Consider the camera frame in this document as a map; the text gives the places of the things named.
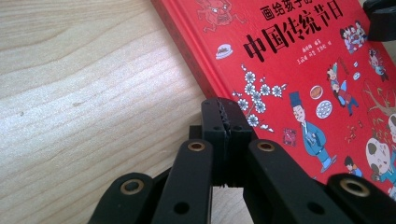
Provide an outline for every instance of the cartoon face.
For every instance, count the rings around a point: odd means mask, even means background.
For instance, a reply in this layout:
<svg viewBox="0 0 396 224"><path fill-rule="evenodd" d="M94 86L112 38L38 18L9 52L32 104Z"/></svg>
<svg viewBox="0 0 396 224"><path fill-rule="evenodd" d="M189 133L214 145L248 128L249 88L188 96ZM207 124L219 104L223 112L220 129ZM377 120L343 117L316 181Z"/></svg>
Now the cartoon face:
<svg viewBox="0 0 396 224"><path fill-rule="evenodd" d="M390 115L388 125L390 128L390 134L392 135L392 140L396 143L396 114Z"/></svg>
<svg viewBox="0 0 396 224"><path fill-rule="evenodd" d="M329 75L329 80L336 80L337 79L337 74L334 73L332 69L329 69L327 71L327 75Z"/></svg>
<svg viewBox="0 0 396 224"><path fill-rule="evenodd" d="M351 164L348 164L347 166L346 166L346 168L348 169L348 171L352 171L352 165Z"/></svg>
<svg viewBox="0 0 396 224"><path fill-rule="evenodd" d="M336 92L340 90L340 86L337 83L332 84L332 89Z"/></svg>
<svg viewBox="0 0 396 224"><path fill-rule="evenodd" d="M207 0L205 10L206 20L211 24L227 25L233 17L230 14L230 6L220 0Z"/></svg>
<svg viewBox="0 0 396 224"><path fill-rule="evenodd" d="M350 29L346 28L346 35L350 35Z"/></svg>
<svg viewBox="0 0 396 224"><path fill-rule="evenodd" d="M304 122L305 121L305 111L302 106L297 105L293 108L293 114L294 117L297 119L299 122Z"/></svg>
<svg viewBox="0 0 396 224"><path fill-rule="evenodd" d="M370 56L370 61L372 66L378 66L378 59L376 58L375 55Z"/></svg>
<svg viewBox="0 0 396 224"><path fill-rule="evenodd" d="M375 138L370 138L366 145L366 157L372 170L382 175L390 166L389 147Z"/></svg>

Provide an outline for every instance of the white flower illustration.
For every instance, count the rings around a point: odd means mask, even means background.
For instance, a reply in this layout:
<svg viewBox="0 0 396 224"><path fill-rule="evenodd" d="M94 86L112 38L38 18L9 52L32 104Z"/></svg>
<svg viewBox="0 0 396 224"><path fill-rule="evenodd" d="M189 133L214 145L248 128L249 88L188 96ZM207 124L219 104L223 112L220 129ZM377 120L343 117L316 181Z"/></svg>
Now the white flower illustration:
<svg viewBox="0 0 396 224"><path fill-rule="evenodd" d="M262 95L269 95L271 94L271 88L267 84L263 84L260 88L260 92Z"/></svg>
<svg viewBox="0 0 396 224"><path fill-rule="evenodd" d="M250 71L245 73L245 81L247 83L253 83L255 80L256 80L256 75L254 75L254 73Z"/></svg>
<svg viewBox="0 0 396 224"><path fill-rule="evenodd" d="M247 123L252 127L257 127L259 125L259 118L256 115L252 114L247 118Z"/></svg>
<svg viewBox="0 0 396 224"><path fill-rule="evenodd" d="M275 97L282 97L282 89L279 86L273 87L273 95Z"/></svg>
<svg viewBox="0 0 396 224"><path fill-rule="evenodd" d="M262 94L259 91L254 91L251 93L251 101L253 103L257 104L262 101Z"/></svg>
<svg viewBox="0 0 396 224"><path fill-rule="evenodd" d="M246 87L245 87L245 93L247 94L247 95L251 95L253 92L255 92L256 91L256 87L253 85L253 84L251 84L251 83L248 83L247 85L246 85Z"/></svg>
<svg viewBox="0 0 396 224"><path fill-rule="evenodd" d="M238 105L239 105L239 107L241 107L241 110L243 110L243 111L248 109L248 101L245 99L239 99Z"/></svg>
<svg viewBox="0 0 396 224"><path fill-rule="evenodd" d="M256 111L257 111L257 113L262 114L262 113L264 113L265 110L266 110L265 103L263 103L263 102L256 103Z"/></svg>

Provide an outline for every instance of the black plastic part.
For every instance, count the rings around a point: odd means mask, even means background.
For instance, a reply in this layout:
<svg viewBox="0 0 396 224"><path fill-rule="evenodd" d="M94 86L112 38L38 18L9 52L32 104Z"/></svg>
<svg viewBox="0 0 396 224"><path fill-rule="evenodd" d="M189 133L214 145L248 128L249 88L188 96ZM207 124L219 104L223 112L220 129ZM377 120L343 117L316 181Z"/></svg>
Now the black plastic part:
<svg viewBox="0 0 396 224"><path fill-rule="evenodd" d="M364 178L332 175L326 190L355 223L396 223L396 202Z"/></svg>
<svg viewBox="0 0 396 224"><path fill-rule="evenodd" d="M184 142L163 188L152 223L209 223L213 148L201 139Z"/></svg>
<svg viewBox="0 0 396 224"><path fill-rule="evenodd" d="M127 181L136 183L137 189L125 188ZM119 177L102 196L88 223L147 223L152 188L153 180L148 175L131 173Z"/></svg>
<svg viewBox="0 0 396 224"><path fill-rule="evenodd" d="M242 187L248 143L255 136L239 105L225 98L211 98L201 104L202 138L214 150L214 186Z"/></svg>
<svg viewBox="0 0 396 224"><path fill-rule="evenodd" d="M396 40L396 1L370 0L363 3L363 9L370 20L369 40Z"/></svg>
<svg viewBox="0 0 396 224"><path fill-rule="evenodd" d="M273 207L269 209L273 214L267 214L271 223L352 223L278 143L252 141L247 161L260 184L252 191L264 193ZM257 213L249 202L247 208L250 214Z"/></svg>

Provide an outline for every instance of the book title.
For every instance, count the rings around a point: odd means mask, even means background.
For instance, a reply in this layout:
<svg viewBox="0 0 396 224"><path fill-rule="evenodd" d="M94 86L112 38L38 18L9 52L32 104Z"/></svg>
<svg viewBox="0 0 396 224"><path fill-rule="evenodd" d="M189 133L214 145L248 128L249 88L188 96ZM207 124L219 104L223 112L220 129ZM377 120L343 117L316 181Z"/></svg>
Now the book title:
<svg viewBox="0 0 396 224"><path fill-rule="evenodd" d="M295 17L288 16L293 10L300 12ZM267 51L267 46L273 53L278 53L295 43L297 39L305 40L307 35L314 35L323 27L329 27L330 20L338 20L344 16L336 0L328 1L325 5L315 4L313 0L281 0L261 7L260 12L267 21L288 16L281 23L261 29L264 41L262 37L253 38L247 35L248 43L244 44L247 55L250 58L259 58L262 63L262 54Z"/></svg>

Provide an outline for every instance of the children's book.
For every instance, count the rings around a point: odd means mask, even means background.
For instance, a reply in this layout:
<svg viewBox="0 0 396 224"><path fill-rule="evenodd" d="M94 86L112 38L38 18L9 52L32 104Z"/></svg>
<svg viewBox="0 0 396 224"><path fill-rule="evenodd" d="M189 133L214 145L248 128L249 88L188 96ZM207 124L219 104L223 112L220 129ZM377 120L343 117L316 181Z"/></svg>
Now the children's book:
<svg viewBox="0 0 396 224"><path fill-rule="evenodd" d="M350 173L396 199L396 69L357 0L151 1L206 97L235 100L317 181Z"/></svg>

